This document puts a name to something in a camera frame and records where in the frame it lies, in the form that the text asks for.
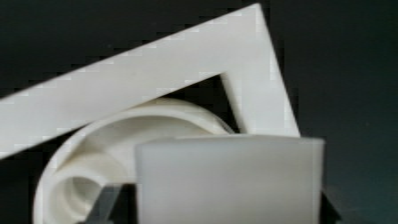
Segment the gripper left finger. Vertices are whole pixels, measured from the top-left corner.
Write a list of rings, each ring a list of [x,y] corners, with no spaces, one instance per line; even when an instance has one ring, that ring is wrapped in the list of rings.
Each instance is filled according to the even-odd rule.
[[[104,187],[88,224],[136,224],[136,185],[111,184]]]

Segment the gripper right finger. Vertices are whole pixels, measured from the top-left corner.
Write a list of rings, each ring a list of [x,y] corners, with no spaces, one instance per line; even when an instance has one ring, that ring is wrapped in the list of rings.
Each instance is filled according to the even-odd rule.
[[[322,189],[320,224],[356,224],[347,197],[335,186]]]

